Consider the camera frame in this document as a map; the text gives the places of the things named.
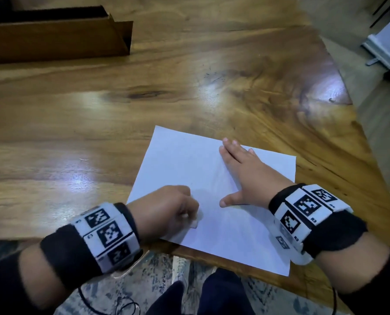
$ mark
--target sheet of paper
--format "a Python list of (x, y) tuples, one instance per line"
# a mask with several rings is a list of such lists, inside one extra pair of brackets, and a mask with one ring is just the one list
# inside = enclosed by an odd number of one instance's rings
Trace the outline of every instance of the sheet of paper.
[[(187, 185), (200, 204), (198, 227), (167, 240), (288, 276), (289, 259), (279, 254), (281, 248), (264, 225), (271, 213), (255, 206), (219, 206), (222, 197), (238, 190), (219, 154), (221, 145), (220, 140), (156, 126), (128, 202), (164, 185)], [(253, 149), (264, 163), (294, 181), (294, 156)]]

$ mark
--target shoe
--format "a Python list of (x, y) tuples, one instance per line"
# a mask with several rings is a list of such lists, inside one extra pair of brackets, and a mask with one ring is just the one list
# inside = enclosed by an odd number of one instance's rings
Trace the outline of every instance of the shoe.
[(184, 292), (189, 286), (189, 269), (191, 267), (191, 260), (182, 257), (173, 257), (171, 283), (182, 281), (184, 285)]

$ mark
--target floor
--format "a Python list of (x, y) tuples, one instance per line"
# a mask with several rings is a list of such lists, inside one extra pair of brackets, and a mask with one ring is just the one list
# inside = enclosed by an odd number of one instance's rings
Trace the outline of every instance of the floor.
[(357, 110), (373, 155), (390, 190), (390, 83), (382, 80), (386, 69), (360, 44), (389, 21), (386, 14), (372, 29), (372, 12), (383, 0), (298, 0), (334, 58)]

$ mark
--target hand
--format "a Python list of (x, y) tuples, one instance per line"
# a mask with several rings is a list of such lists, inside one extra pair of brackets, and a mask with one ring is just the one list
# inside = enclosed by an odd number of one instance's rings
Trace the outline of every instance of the hand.
[(185, 185), (166, 185), (127, 204), (141, 241), (161, 238), (196, 219), (199, 203)]
[(247, 151), (235, 140), (231, 143), (224, 138), (219, 151), (228, 169), (242, 187), (241, 191), (221, 199), (221, 207), (249, 204), (267, 208), (278, 192), (294, 185), (291, 180), (264, 164), (252, 148)]

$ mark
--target cord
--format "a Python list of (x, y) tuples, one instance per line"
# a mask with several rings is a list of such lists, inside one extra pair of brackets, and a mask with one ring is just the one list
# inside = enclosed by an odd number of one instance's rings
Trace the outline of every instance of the cord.
[(334, 287), (332, 287), (332, 292), (334, 293), (334, 311), (332, 312), (332, 315), (335, 315), (336, 309), (338, 308), (338, 301), (336, 299), (336, 291), (335, 291)]
[[(84, 294), (83, 294), (83, 291), (81, 290), (81, 287), (78, 288), (78, 294), (80, 295), (80, 298), (81, 300), (83, 301), (84, 305), (89, 309), (91, 310), (93, 313), (97, 314), (97, 315), (111, 315), (109, 313), (103, 313), (101, 311), (98, 311), (96, 309), (94, 309), (89, 301), (84, 297)], [(121, 301), (125, 300), (125, 299), (130, 299), (131, 302), (125, 304), (124, 306), (122, 306), (119, 311), (118, 311), (118, 305)], [(138, 315), (141, 315), (141, 307), (140, 305), (137, 303), (137, 302), (134, 302), (134, 300), (131, 298), (131, 297), (128, 297), (128, 296), (118, 296), (118, 299), (117, 299), (117, 302), (116, 302), (116, 307), (115, 307), (115, 312), (114, 312), (114, 315), (119, 315), (123, 309), (125, 309), (126, 307), (130, 306), (130, 305), (134, 305), (134, 311), (132, 312), (131, 315), (134, 315), (135, 312), (137, 311), (137, 307), (138, 307)]]

